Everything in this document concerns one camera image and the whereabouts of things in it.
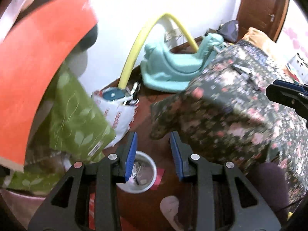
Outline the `white round trash bin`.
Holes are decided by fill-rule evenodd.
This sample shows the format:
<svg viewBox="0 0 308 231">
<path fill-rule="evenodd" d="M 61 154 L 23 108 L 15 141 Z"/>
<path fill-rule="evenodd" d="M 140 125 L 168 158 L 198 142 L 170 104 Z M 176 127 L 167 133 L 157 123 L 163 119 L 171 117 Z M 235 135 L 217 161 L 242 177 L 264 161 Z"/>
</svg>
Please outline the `white round trash bin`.
<svg viewBox="0 0 308 231">
<path fill-rule="evenodd" d="M 157 166 L 154 160 L 144 152 L 137 151 L 131 177 L 125 184 L 116 185 L 122 191 L 132 194 L 149 190 L 157 178 Z"/>
</svg>

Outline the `green leaf-pattern fabric bag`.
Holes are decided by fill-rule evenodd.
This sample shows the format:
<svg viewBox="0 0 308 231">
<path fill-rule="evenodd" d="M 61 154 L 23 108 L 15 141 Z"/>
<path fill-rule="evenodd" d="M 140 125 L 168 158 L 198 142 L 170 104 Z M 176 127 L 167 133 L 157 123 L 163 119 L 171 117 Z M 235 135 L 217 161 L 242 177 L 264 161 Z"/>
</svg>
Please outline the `green leaf-pattern fabric bag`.
<svg viewBox="0 0 308 231">
<path fill-rule="evenodd" d="M 1 187 L 47 194 L 67 171 L 65 162 L 99 162 L 115 131 L 67 65 L 51 80 L 35 115 L 22 172 L 1 176 Z"/>
</svg>

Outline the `white printed plastic bag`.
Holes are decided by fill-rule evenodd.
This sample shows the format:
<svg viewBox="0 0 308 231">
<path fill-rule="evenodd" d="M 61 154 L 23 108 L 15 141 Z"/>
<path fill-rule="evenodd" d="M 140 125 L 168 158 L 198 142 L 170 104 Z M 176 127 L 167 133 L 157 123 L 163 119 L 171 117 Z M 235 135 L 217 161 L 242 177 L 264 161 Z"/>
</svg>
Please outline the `white printed plastic bag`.
<svg viewBox="0 0 308 231">
<path fill-rule="evenodd" d="M 139 98 L 129 90 L 121 90 L 117 87 L 95 91 L 91 98 L 115 131 L 115 138 L 107 148 L 115 146 L 130 130 L 137 113 Z"/>
</svg>

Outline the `orange red cushion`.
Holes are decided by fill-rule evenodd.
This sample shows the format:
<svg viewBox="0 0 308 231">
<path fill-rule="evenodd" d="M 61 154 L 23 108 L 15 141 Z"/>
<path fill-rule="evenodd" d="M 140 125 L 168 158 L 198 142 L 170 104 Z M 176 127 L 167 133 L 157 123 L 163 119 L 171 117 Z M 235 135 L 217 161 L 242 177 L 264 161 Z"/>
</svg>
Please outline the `orange red cushion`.
<svg viewBox="0 0 308 231">
<path fill-rule="evenodd" d="M 1 165 L 22 171 L 32 122 L 53 76 L 97 24 L 89 0 L 51 0 L 1 43 Z"/>
</svg>

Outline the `brown wooden door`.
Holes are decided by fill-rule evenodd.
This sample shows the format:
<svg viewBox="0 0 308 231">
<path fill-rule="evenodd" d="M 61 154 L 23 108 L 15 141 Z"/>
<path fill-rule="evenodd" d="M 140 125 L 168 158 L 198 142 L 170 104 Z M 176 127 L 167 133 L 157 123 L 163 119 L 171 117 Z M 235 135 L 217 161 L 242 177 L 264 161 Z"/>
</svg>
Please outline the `brown wooden door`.
<svg viewBox="0 0 308 231">
<path fill-rule="evenodd" d="M 285 22 L 290 0 L 241 0 L 236 20 L 239 22 L 238 40 L 253 27 L 278 39 Z"/>
</svg>

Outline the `teal plastic ride-on toy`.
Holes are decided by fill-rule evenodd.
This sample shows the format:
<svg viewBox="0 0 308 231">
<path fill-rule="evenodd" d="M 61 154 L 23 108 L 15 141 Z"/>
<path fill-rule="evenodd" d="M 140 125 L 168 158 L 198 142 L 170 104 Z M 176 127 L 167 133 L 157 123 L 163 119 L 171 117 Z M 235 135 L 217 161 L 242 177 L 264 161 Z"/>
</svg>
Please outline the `teal plastic ride-on toy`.
<svg viewBox="0 0 308 231">
<path fill-rule="evenodd" d="M 223 48 L 223 36 L 217 33 L 203 37 L 199 49 L 193 54 L 172 53 L 165 43 L 146 44 L 144 60 L 140 64 L 143 84 L 161 92 L 181 92 Z"/>
</svg>

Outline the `yellow foam tube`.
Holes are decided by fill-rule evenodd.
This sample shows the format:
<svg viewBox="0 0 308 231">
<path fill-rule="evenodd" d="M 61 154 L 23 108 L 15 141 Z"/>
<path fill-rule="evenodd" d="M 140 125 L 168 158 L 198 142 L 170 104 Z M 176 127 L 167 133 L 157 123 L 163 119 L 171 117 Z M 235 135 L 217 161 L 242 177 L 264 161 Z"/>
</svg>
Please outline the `yellow foam tube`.
<svg viewBox="0 0 308 231">
<path fill-rule="evenodd" d="M 159 16 L 155 17 L 154 19 L 151 19 L 149 23 L 146 23 L 145 26 L 140 30 L 139 34 L 137 35 L 133 46 L 131 47 L 131 50 L 129 52 L 129 55 L 126 59 L 126 62 L 124 64 L 119 83 L 118 88 L 125 89 L 127 86 L 127 83 L 129 81 L 129 78 L 131 76 L 131 72 L 135 66 L 135 62 L 137 60 L 137 57 L 139 56 L 139 53 L 141 51 L 142 46 L 144 45 L 144 42 L 146 41 L 148 35 L 150 34 L 152 28 L 157 24 L 157 22 L 163 18 L 166 17 L 168 19 L 171 19 L 180 29 L 182 34 L 184 34 L 184 37 L 188 40 L 188 43 L 192 47 L 192 49 L 197 52 L 198 51 L 198 45 L 195 41 L 195 39 L 186 31 L 184 26 L 178 21 L 178 19 L 170 14 L 170 13 L 162 13 Z"/>
</svg>

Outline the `dark bag on bed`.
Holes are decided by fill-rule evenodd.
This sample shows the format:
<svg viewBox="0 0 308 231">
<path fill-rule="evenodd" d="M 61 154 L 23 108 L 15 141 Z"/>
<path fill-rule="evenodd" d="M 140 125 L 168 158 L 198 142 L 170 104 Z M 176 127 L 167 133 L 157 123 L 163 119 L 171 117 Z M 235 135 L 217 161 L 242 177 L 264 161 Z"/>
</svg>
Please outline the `dark bag on bed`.
<svg viewBox="0 0 308 231">
<path fill-rule="evenodd" d="M 217 31 L 222 35 L 226 42 L 236 43 L 239 35 L 239 22 L 237 20 L 231 20 L 220 26 Z"/>
</svg>

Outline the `white crumpled tissue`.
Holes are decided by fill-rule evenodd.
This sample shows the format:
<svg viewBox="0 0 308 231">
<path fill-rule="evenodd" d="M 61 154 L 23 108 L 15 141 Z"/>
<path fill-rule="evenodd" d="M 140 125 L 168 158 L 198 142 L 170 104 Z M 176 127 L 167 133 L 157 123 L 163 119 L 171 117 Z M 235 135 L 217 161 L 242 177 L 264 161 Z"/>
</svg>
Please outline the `white crumpled tissue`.
<svg viewBox="0 0 308 231">
<path fill-rule="evenodd" d="M 184 231 L 184 227 L 178 221 L 178 207 L 179 200 L 176 196 L 168 196 L 161 200 L 160 202 L 160 210 L 172 228 L 176 231 Z"/>
</svg>

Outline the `orange pillow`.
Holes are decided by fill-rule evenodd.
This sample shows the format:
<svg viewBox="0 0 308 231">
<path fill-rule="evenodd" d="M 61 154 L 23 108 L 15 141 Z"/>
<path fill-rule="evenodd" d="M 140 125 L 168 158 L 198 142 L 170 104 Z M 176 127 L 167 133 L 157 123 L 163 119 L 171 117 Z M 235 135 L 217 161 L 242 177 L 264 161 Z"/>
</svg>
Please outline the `orange pillow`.
<svg viewBox="0 0 308 231">
<path fill-rule="evenodd" d="M 253 44 L 267 55 L 275 54 L 278 50 L 277 44 L 271 40 L 266 33 L 253 27 L 249 27 L 247 33 L 242 37 L 242 40 L 246 40 L 250 44 Z"/>
</svg>

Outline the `red paper scrap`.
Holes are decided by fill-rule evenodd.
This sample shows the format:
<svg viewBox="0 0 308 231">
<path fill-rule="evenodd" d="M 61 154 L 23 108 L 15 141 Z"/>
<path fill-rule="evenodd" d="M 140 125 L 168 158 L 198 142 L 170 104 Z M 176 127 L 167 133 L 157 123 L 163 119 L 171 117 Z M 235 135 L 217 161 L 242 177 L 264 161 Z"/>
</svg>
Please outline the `red paper scrap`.
<svg viewBox="0 0 308 231">
<path fill-rule="evenodd" d="M 153 186 L 150 188 L 151 190 L 157 190 L 159 185 L 161 184 L 161 181 L 162 181 L 162 177 L 164 175 L 164 171 L 165 169 L 164 168 L 157 168 L 157 177 L 156 177 L 156 180 L 153 184 Z"/>
</svg>

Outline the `dark floral bed quilt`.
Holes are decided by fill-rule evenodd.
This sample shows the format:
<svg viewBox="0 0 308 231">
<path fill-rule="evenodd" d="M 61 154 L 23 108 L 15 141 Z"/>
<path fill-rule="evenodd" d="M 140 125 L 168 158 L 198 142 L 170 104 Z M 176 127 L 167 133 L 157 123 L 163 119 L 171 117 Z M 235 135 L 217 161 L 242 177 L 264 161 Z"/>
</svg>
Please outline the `dark floral bed quilt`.
<svg viewBox="0 0 308 231">
<path fill-rule="evenodd" d="M 285 172 L 295 202 L 307 192 L 306 120 L 269 101 L 266 88 L 277 79 L 290 80 L 261 49 L 240 40 L 184 91 L 151 105 L 151 138 L 175 130 L 208 161 L 231 161 L 244 173 L 272 162 Z"/>
</svg>

